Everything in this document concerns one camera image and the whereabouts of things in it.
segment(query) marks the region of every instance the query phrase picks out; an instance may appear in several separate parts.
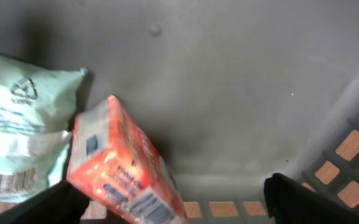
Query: gray surface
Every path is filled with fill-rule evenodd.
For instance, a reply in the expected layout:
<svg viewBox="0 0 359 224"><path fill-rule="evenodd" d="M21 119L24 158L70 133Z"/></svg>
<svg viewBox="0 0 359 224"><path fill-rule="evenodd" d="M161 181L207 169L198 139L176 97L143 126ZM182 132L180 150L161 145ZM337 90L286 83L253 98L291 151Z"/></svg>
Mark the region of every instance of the gray surface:
<svg viewBox="0 0 359 224"><path fill-rule="evenodd" d="M0 1L0 53L89 68L189 198L296 177L359 107L359 0Z"/></svg>

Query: package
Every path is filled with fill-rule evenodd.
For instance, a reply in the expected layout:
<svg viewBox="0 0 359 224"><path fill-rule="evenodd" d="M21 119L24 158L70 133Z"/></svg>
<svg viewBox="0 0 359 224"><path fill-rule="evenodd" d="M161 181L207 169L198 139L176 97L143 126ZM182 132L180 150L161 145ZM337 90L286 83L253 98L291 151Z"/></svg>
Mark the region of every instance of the package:
<svg viewBox="0 0 359 224"><path fill-rule="evenodd" d="M67 178L130 223L188 223L164 160L114 96L76 118Z"/></svg>
<svg viewBox="0 0 359 224"><path fill-rule="evenodd" d="M71 136L62 130L86 72L0 56L0 201L22 202L61 181Z"/></svg>

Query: mint green plastic bag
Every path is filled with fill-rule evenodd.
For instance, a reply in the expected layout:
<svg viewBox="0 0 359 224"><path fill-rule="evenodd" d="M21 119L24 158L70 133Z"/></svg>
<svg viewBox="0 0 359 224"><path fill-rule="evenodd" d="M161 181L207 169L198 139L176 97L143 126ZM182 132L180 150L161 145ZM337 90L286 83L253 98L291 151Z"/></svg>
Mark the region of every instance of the mint green plastic bag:
<svg viewBox="0 0 359 224"><path fill-rule="evenodd" d="M62 131L86 72L51 71L0 56L0 201L21 202L62 179L71 138ZM50 142L51 136L58 141ZM4 139L11 141L2 144ZM40 142L50 143L45 153L12 153L31 152Z"/></svg>

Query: blue square on box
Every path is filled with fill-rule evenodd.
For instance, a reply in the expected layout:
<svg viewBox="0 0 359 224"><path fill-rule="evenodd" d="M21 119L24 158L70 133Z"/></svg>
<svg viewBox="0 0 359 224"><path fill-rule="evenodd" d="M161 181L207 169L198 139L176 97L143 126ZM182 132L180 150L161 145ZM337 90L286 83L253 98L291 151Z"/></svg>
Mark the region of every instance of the blue square on box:
<svg viewBox="0 0 359 224"><path fill-rule="evenodd" d="M98 150L98 138L94 135L86 140L86 154L93 154L96 150Z"/></svg>

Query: orange package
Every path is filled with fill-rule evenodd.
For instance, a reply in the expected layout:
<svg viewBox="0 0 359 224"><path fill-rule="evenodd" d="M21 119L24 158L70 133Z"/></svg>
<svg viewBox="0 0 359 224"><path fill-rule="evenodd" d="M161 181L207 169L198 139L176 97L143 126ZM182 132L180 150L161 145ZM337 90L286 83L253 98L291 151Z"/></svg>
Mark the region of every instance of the orange package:
<svg viewBox="0 0 359 224"><path fill-rule="evenodd" d="M67 179L130 223L189 222L164 160L114 96L77 116Z"/></svg>

